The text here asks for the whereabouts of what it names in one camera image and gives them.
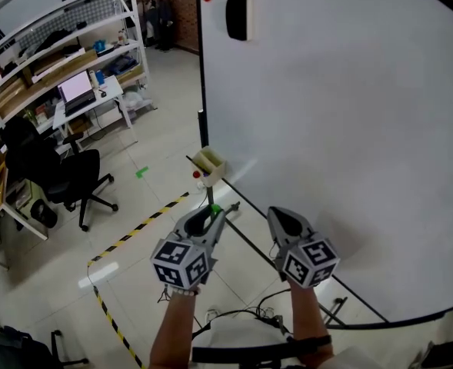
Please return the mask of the dark chair with jacket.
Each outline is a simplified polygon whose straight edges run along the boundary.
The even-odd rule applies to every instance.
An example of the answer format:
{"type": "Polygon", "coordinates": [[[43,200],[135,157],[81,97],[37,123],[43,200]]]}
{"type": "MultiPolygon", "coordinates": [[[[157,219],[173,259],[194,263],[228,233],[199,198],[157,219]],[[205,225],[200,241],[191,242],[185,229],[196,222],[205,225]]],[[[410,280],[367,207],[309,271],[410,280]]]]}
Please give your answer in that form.
{"type": "Polygon", "coordinates": [[[5,326],[0,330],[0,369],[66,369],[89,365],[84,357],[74,361],[62,361],[58,355],[60,330],[50,333],[51,347],[32,338],[28,333],[5,326]]]}

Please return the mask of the person's right forearm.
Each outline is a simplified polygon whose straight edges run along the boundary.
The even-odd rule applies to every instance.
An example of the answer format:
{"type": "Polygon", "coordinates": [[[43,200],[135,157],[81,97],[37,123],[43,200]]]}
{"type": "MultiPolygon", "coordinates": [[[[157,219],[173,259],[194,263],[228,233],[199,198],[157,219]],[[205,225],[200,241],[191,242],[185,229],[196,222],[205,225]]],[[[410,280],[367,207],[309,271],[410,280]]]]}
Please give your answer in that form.
{"type": "MultiPolygon", "coordinates": [[[[301,288],[288,279],[291,288],[293,313],[293,336],[297,341],[307,338],[327,337],[328,330],[322,320],[318,300],[313,288],[301,288]]],[[[317,351],[300,356],[298,359],[308,369],[318,369],[324,362],[334,357],[331,343],[318,347],[317,351]]]]}

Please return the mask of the open laptop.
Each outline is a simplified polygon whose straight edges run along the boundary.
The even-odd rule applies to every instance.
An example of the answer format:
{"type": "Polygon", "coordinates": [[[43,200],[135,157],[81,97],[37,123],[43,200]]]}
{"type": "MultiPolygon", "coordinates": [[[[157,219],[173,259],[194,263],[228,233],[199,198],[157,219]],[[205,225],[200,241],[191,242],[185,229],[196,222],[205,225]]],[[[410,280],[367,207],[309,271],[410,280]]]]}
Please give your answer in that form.
{"type": "Polygon", "coordinates": [[[65,106],[65,115],[71,115],[95,101],[95,92],[86,70],[58,86],[65,106]]]}

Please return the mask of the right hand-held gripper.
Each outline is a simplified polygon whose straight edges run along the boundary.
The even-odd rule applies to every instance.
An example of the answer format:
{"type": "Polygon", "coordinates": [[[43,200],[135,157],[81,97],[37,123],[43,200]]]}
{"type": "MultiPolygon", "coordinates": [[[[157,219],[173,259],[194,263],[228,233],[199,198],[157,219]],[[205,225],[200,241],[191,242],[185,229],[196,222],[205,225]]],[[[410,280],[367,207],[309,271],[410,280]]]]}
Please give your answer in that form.
{"type": "Polygon", "coordinates": [[[270,207],[267,214],[271,238],[302,238],[279,249],[275,265],[281,276],[300,288],[313,288],[330,278],[340,261],[331,242],[302,215],[282,207],[270,207]]]}

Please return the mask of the large white whiteboard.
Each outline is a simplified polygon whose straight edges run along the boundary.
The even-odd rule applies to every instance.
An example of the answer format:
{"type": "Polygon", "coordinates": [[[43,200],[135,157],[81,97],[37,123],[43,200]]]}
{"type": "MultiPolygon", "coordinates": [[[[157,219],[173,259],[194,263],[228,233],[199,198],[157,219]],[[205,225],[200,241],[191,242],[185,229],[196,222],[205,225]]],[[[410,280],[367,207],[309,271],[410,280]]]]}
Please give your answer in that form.
{"type": "Polygon", "coordinates": [[[259,211],[305,216],[385,321],[453,309],[453,0],[198,0],[208,142],[259,211]]]}

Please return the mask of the beige marker holder box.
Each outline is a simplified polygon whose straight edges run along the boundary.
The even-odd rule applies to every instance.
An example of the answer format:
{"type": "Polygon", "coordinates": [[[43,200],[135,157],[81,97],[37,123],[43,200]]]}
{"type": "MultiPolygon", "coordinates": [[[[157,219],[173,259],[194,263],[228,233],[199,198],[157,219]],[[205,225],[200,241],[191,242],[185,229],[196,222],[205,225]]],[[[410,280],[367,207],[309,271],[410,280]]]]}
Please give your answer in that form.
{"type": "Polygon", "coordinates": [[[225,176],[225,160],[209,146],[200,149],[191,160],[192,174],[194,171],[201,173],[199,179],[206,187],[212,187],[225,176]]]}

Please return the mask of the yellow black floor tape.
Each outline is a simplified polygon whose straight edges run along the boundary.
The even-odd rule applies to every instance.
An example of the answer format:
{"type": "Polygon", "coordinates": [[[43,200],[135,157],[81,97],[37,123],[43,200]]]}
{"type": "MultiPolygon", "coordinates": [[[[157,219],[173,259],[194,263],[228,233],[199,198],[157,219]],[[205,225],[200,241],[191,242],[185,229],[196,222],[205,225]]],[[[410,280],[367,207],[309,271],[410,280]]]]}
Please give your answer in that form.
{"type": "Polygon", "coordinates": [[[86,276],[90,282],[90,285],[92,286],[93,293],[98,301],[99,307],[102,309],[105,318],[108,320],[109,324],[111,325],[112,330],[117,334],[119,340],[121,343],[124,345],[125,349],[129,352],[129,354],[132,356],[134,362],[137,364],[139,369],[147,369],[146,366],[144,365],[143,361],[140,359],[140,357],[137,355],[137,353],[134,351],[132,348],[130,342],[128,339],[125,337],[125,335],[122,333],[121,328],[118,326],[117,322],[113,318],[112,314],[110,313],[106,303],[102,299],[102,296],[99,292],[98,287],[95,285],[91,277],[89,276],[89,270],[91,266],[104,257],[108,256],[111,254],[114,250],[117,248],[121,247],[125,242],[136,236],[138,232],[140,232],[142,229],[144,229],[147,225],[151,224],[154,220],[158,219],[161,215],[166,214],[169,212],[173,207],[175,207],[177,204],[180,202],[184,201],[188,196],[190,195],[189,192],[185,192],[182,195],[180,195],[178,198],[175,200],[169,202],[167,205],[165,205],[163,208],[160,210],[156,211],[153,215],[142,221],[140,224],[138,224],[133,230],[128,232],[127,234],[121,236],[115,243],[111,244],[108,248],[106,248],[103,252],[100,254],[97,254],[93,258],[91,258],[86,265],[86,276]]]}

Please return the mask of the black whiteboard stand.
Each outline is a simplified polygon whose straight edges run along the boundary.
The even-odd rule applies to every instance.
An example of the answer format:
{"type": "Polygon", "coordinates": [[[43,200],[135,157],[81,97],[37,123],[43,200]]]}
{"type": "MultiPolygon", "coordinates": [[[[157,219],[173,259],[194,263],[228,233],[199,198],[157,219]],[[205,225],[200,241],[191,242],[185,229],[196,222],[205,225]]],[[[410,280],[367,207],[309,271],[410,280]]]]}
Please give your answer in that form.
{"type": "MultiPolygon", "coordinates": [[[[201,146],[204,147],[208,145],[208,128],[207,128],[207,118],[206,118],[206,113],[204,112],[203,109],[199,110],[197,112],[198,114],[198,126],[199,126],[199,134],[200,134],[200,142],[201,146]]],[[[213,204],[214,203],[214,191],[213,188],[207,187],[206,188],[206,198],[207,198],[207,203],[208,204],[213,204]]],[[[275,268],[275,264],[273,260],[266,255],[263,251],[261,251],[249,238],[246,237],[245,234],[243,234],[236,226],[228,221],[227,225],[233,228],[234,232],[250,247],[254,250],[256,254],[258,254],[269,266],[272,268],[275,268]]],[[[343,325],[342,320],[340,320],[337,317],[338,309],[342,308],[344,305],[345,301],[343,301],[336,310],[334,311],[329,311],[326,307],[323,305],[319,305],[319,307],[322,309],[323,313],[328,316],[329,321],[335,321],[339,325],[343,325]]]]}

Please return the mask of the person's left forearm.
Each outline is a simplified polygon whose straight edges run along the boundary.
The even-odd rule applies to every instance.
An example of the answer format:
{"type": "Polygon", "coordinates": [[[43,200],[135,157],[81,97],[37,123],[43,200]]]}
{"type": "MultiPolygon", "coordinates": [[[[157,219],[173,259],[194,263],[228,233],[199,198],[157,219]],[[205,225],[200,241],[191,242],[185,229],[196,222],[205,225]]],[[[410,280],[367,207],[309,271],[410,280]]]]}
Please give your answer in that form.
{"type": "Polygon", "coordinates": [[[173,292],[152,345],[149,369],[188,369],[192,349],[196,289],[173,292]]]}

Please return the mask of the black chest bar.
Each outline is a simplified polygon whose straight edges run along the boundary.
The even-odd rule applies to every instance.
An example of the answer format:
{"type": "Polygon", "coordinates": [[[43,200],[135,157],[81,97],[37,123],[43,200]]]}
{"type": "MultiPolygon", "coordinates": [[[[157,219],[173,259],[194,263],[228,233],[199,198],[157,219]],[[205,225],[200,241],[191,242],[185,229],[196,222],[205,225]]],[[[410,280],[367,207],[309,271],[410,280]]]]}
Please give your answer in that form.
{"type": "Polygon", "coordinates": [[[196,364],[238,364],[255,367],[259,364],[282,360],[315,352],[324,345],[322,339],[309,338],[283,344],[259,347],[193,347],[191,361],[196,364]]]}

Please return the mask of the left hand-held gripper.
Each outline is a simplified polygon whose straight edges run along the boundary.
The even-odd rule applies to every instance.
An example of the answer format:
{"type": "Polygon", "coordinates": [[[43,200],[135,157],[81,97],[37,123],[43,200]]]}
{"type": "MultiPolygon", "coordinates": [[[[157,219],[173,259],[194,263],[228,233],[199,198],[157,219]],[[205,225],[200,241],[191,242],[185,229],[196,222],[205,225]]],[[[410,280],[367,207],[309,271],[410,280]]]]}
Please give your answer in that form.
{"type": "Polygon", "coordinates": [[[195,289],[205,283],[215,259],[212,252],[225,226],[224,210],[197,208],[181,217],[174,232],[161,239],[151,256],[151,263],[160,282],[178,289],[195,289]],[[208,226],[208,246],[178,236],[202,236],[208,226]]]}

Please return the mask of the black whiteboard eraser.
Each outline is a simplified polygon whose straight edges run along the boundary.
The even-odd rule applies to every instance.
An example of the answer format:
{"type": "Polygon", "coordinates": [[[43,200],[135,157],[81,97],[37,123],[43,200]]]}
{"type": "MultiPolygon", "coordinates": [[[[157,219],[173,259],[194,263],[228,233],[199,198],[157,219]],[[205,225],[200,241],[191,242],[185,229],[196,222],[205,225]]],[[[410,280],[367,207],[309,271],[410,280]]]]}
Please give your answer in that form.
{"type": "Polygon", "coordinates": [[[227,0],[225,23],[228,36],[240,42],[247,42],[253,35],[253,1],[227,0]]]}

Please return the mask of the black trash bin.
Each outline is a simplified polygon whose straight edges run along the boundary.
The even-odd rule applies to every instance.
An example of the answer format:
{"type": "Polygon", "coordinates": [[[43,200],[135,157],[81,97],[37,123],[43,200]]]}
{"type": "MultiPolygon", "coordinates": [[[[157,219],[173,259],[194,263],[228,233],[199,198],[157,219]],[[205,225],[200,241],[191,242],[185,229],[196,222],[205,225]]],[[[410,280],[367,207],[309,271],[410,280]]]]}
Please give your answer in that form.
{"type": "Polygon", "coordinates": [[[42,199],[34,202],[30,209],[33,219],[43,224],[46,228],[53,228],[58,222],[58,215],[42,199]]]}

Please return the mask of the white plastic bag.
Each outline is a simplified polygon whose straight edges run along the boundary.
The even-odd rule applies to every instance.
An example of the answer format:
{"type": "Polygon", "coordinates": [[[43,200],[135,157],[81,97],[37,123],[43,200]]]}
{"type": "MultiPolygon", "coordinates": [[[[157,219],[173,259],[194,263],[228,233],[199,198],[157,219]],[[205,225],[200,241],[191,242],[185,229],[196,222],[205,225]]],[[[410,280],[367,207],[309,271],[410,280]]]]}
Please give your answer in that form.
{"type": "Polygon", "coordinates": [[[128,91],[123,94],[123,101],[128,110],[136,111],[145,104],[144,98],[136,91],[128,91]]]}

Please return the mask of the white metal shelving rack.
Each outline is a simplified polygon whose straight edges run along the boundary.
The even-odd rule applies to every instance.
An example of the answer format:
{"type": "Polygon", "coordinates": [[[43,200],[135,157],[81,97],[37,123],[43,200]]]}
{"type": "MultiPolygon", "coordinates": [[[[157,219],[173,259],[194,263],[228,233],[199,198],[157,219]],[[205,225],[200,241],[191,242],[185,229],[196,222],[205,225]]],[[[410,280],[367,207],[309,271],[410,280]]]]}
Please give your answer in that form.
{"type": "MultiPolygon", "coordinates": [[[[137,0],[21,0],[23,24],[0,37],[0,130],[15,116],[39,131],[52,129],[58,86],[86,70],[96,95],[106,96],[95,72],[115,76],[124,93],[148,95],[148,62],[137,0]]],[[[117,101],[86,112],[95,130],[124,119],[117,101]]]]}

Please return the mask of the small white desk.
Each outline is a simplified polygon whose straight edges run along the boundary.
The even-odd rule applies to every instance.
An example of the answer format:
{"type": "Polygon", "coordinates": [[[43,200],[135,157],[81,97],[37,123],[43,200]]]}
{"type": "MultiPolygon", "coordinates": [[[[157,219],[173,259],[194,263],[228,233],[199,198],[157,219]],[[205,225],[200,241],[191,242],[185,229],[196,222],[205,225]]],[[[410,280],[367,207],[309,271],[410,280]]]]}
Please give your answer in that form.
{"type": "Polygon", "coordinates": [[[137,136],[135,130],[133,128],[131,119],[128,114],[127,105],[123,99],[123,90],[121,85],[119,84],[117,78],[113,75],[105,79],[105,84],[103,85],[103,91],[106,93],[106,96],[103,97],[101,95],[96,95],[95,100],[91,103],[86,105],[84,108],[81,108],[70,115],[66,115],[65,113],[65,103],[60,101],[55,107],[55,113],[52,120],[52,129],[60,129],[65,127],[62,130],[62,133],[66,135],[68,133],[68,123],[77,118],[80,115],[85,114],[88,111],[94,110],[98,106],[109,102],[109,101],[117,101],[120,111],[122,113],[123,118],[125,119],[127,127],[130,129],[132,134],[132,138],[134,142],[137,142],[137,136]]]}

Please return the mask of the black office chair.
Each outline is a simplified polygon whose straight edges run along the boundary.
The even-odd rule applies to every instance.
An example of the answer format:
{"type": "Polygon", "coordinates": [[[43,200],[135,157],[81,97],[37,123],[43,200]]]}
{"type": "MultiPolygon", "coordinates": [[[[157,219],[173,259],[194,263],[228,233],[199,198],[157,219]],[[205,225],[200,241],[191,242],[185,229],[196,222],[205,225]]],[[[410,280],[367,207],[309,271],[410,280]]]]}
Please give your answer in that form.
{"type": "Polygon", "coordinates": [[[44,138],[28,120],[15,116],[5,124],[2,140],[7,146],[6,165],[18,178],[25,178],[37,184],[46,198],[53,204],[63,204],[66,210],[74,211],[80,204],[79,227],[88,231],[84,223],[85,210],[89,201],[118,210],[97,195],[95,190],[115,178],[100,175],[100,154],[96,149],[80,151],[77,140],[83,134],[69,135],[63,143],[69,144],[73,154],[63,158],[50,138],[44,138]]]}

